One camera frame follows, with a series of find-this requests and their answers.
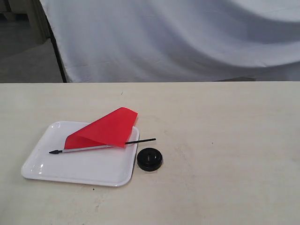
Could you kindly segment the black backdrop frame pole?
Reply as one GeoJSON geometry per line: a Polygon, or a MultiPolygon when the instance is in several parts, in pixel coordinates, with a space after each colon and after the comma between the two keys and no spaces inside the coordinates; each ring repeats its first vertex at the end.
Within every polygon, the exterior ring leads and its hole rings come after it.
{"type": "Polygon", "coordinates": [[[51,40],[52,47],[53,47],[53,50],[54,50],[55,58],[56,58],[58,68],[59,68],[59,71],[60,71],[60,76],[62,78],[63,83],[67,83],[67,78],[66,78],[66,74],[65,74],[65,71],[64,71],[64,66],[63,66],[61,56],[60,56],[60,53],[59,53],[59,50],[58,50],[56,39],[54,37],[53,31],[52,31],[52,28],[50,26],[50,23],[49,23],[48,19],[46,21],[47,21],[47,25],[48,25],[48,29],[49,29],[49,33],[50,33],[50,40],[51,40]]]}

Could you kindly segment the wooden furniture in background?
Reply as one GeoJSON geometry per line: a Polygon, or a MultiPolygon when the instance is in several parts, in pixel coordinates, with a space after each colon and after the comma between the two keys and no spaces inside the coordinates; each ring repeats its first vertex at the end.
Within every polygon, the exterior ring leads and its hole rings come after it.
{"type": "Polygon", "coordinates": [[[0,0],[0,13],[8,21],[15,21],[17,15],[26,14],[37,44],[43,44],[50,37],[47,18],[39,0],[0,0]]]}

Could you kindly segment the white rectangular plastic tray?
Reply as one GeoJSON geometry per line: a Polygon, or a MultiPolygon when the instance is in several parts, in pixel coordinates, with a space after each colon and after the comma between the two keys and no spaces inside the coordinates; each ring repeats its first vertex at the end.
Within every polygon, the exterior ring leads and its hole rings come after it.
{"type": "Polygon", "coordinates": [[[57,121],[42,135],[22,166],[24,178],[108,187],[127,184],[132,176],[138,145],[106,148],[63,154],[65,139],[86,126],[86,122],[57,121]]]}

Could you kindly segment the red flag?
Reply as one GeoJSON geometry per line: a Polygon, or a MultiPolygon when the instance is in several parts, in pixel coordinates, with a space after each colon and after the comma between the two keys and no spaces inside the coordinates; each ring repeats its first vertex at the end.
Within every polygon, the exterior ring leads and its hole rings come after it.
{"type": "Polygon", "coordinates": [[[155,138],[129,141],[138,113],[121,107],[89,125],[70,134],[62,150],[50,154],[95,150],[110,147],[125,147],[128,144],[155,141],[155,138]]]}

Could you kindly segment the white backdrop cloth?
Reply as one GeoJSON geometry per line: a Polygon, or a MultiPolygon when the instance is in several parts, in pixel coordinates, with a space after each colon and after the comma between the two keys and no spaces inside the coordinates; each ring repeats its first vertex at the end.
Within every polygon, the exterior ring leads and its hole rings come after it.
{"type": "Polygon", "coordinates": [[[43,0],[69,81],[300,78],[297,0],[43,0]]]}

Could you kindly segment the black round flag base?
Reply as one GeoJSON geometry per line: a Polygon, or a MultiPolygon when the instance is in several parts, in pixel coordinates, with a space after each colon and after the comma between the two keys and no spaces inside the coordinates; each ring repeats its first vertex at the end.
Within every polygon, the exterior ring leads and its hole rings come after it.
{"type": "Polygon", "coordinates": [[[161,152],[155,148],[142,149],[136,159],[138,166],[147,172],[159,169],[163,163],[161,152]]]}

